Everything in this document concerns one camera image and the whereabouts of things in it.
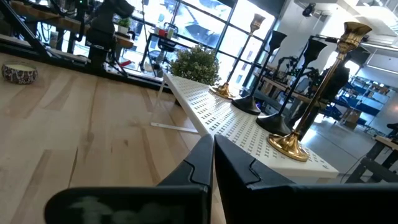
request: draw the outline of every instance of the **black stand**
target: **black stand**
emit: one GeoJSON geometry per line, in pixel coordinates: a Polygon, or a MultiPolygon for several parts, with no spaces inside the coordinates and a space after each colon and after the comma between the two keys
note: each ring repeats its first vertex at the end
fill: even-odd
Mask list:
{"type": "Polygon", "coordinates": [[[259,76],[257,77],[257,80],[253,86],[252,91],[250,92],[249,96],[245,96],[244,98],[240,98],[240,99],[233,99],[232,100],[232,105],[234,105],[235,107],[237,107],[239,110],[244,111],[246,113],[249,114],[253,114],[253,115],[259,115],[261,113],[261,110],[257,107],[256,105],[256,101],[254,101],[254,92],[257,89],[257,86],[259,85],[259,82],[262,78],[262,74],[264,73],[264,71],[266,70],[268,61],[272,55],[272,53],[274,53],[274,50],[276,48],[271,48],[269,50],[266,62],[264,63],[264,66],[261,69],[261,72],[259,73],[259,76]]]}
{"type": "Polygon", "coordinates": [[[303,75],[304,70],[307,68],[308,64],[304,63],[303,67],[297,75],[296,80],[294,81],[293,85],[291,86],[291,89],[289,93],[286,96],[286,99],[284,101],[284,104],[280,108],[279,112],[270,116],[259,116],[256,119],[256,123],[264,128],[265,130],[269,131],[272,134],[278,134],[280,136],[286,136],[290,134],[291,130],[290,128],[285,124],[284,117],[282,116],[282,113],[289,102],[290,97],[292,96],[294,89],[296,88],[297,84],[299,83],[300,77],[303,75]]]}
{"type": "Polygon", "coordinates": [[[301,76],[303,75],[305,69],[308,67],[308,64],[312,61],[316,60],[319,56],[319,53],[326,47],[326,44],[319,42],[317,40],[312,40],[311,38],[308,40],[307,48],[305,49],[304,55],[304,64],[297,75],[296,80],[294,81],[293,85],[290,88],[289,93],[286,96],[284,104],[280,108],[279,112],[270,116],[259,116],[256,119],[256,123],[264,128],[265,130],[269,131],[272,134],[277,134],[279,136],[286,136],[290,134],[290,128],[285,124],[283,119],[282,113],[289,102],[290,97],[292,96],[294,89],[296,89],[297,84],[301,76]]]}

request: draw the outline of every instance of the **wooden tabletop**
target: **wooden tabletop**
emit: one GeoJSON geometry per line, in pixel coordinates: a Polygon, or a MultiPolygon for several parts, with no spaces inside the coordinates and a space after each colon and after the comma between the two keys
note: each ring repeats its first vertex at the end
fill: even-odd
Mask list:
{"type": "MultiPolygon", "coordinates": [[[[17,1],[12,1],[11,7],[18,15],[27,16],[29,18],[35,18],[38,20],[46,19],[45,23],[47,24],[56,26],[61,29],[79,33],[80,22],[75,19],[71,19],[68,17],[59,17],[59,15],[56,15],[54,13],[40,11],[38,9],[34,9],[31,6],[25,6],[23,5],[23,3],[17,1]]],[[[86,25],[85,33],[87,32],[88,28],[90,28],[90,26],[86,25]]],[[[121,37],[119,35],[115,35],[115,37],[118,44],[120,44],[125,49],[130,49],[134,45],[134,42],[128,38],[121,37]]]]}
{"type": "Polygon", "coordinates": [[[389,138],[382,137],[382,136],[376,136],[375,140],[385,144],[386,146],[390,147],[391,149],[398,150],[398,145],[393,143],[391,141],[391,139],[389,139],[389,138]]]}

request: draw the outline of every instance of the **black candle holder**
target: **black candle holder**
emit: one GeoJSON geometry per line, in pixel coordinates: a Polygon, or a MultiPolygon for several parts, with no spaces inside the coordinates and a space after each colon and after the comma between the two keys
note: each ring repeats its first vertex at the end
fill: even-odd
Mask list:
{"type": "Polygon", "coordinates": [[[274,53],[274,50],[276,50],[280,47],[280,44],[286,37],[287,36],[281,32],[274,31],[274,30],[272,31],[272,37],[271,37],[271,40],[269,41],[269,53],[268,53],[267,59],[264,62],[264,66],[262,67],[261,72],[260,72],[259,76],[257,77],[257,80],[253,86],[253,89],[250,92],[250,95],[245,96],[240,99],[233,99],[232,105],[234,105],[241,111],[244,111],[249,114],[259,115],[261,113],[260,109],[256,105],[256,102],[254,101],[253,95],[257,89],[257,86],[258,86],[261,78],[262,78],[262,74],[266,70],[266,67],[267,67],[267,64],[269,62],[271,55],[274,53]]]}
{"type": "Polygon", "coordinates": [[[290,87],[290,91],[286,96],[284,104],[280,108],[279,112],[270,116],[259,116],[256,119],[256,123],[264,128],[265,130],[269,131],[272,134],[278,134],[280,136],[286,136],[292,132],[290,128],[285,124],[284,118],[282,113],[289,102],[290,97],[292,96],[294,89],[296,88],[297,84],[301,76],[304,73],[304,70],[308,67],[308,64],[312,61],[316,60],[319,56],[319,53],[326,47],[326,44],[317,41],[317,40],[308,40],[307,48],[304,52],[304,64],[300,73],[297,75],[296,80],[294,81],[293,85],[290,87]]]}

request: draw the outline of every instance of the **black plastic part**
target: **black plastic part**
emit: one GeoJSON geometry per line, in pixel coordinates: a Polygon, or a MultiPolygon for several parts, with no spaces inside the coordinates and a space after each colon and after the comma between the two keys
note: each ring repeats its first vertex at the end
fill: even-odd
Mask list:
{"type": "Polygon", "coordinates": [[[259,116],[256,123],[272,134],[286,136],[292,132],[285,124],[284,117],[278,113],[269,116],[259,116]]]}
{"type": "Polygon", "coordinates": [[[381,205],[380,198],[395,201],[398,184],[297,185],[220,135],[215,136],[215,164],[227,224],[318,223],[325,217],[328,223],[341,222],[341,216],[330,214],[350,211],[353,205],[372,215],[348,212],[345,221],[377,223],[396,212],[374,205],[381,205]]]}
{"type": "Polygon", "coordinates": [[[210,223],[213,155],[213,138],[207,134],[156,187],[64,190],[47,203],[45,221],[48,224],[210,223]]]}
{"type": "Polygon", "coordinates": [[[206,223],[200,185],[67,189],[46,204],[47,224],[206,223]]]}
{"type": "Polygon", "coordinates": [[[253,96],[245,96],[244,98],[233,99],[232,105],[249,114],[259,115],[261,113],[253,96]]]}
{"type": "Polygon", "coordinates": [[[214,145],[210,134],[203,136],[190,154],[159,185],[203,184],[213,181],[214,145]]]}
{"type": "Polygon", "coordinates": [[[253,190],[272,185],[293,184],[244,152],[226,137],[215,135],[217,182],[228,224],[264,223],[266,198],[254,198],[253,190]]]}

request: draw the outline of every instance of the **ceiling light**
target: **ceiling light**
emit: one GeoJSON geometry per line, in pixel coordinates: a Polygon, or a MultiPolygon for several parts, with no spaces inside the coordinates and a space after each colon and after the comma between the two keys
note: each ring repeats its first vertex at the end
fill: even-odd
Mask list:
{"type": "Polygon", "coordinates": [[[381,46],[381,45],[376,45],[376,44],[369,44],[369,43],[361,43],[362,46],[367,46],[367,47],[375,47],[377,49],[384,49],[384,50],[391,50],[391,51],[395,51],[398,52],[398,48],[391,46],[391,47],[386,47],[386,46],[381,46]]]}
{"type": "Polygon", "coordinates": [[[379,67],[372,66],[372,65],[367,65],[367,67],[369,67],[369,68],[375,68],[375,69],[378,69],[378,70],[381,70],[381,71],[385,71],[385,72],[390,72],[390,73],[398,74],[398,72],[395,72],[395,71],[392,71],[392,70],[388,70],[388,69],[384,69],[384,68],[379,68],[379,67]]]}

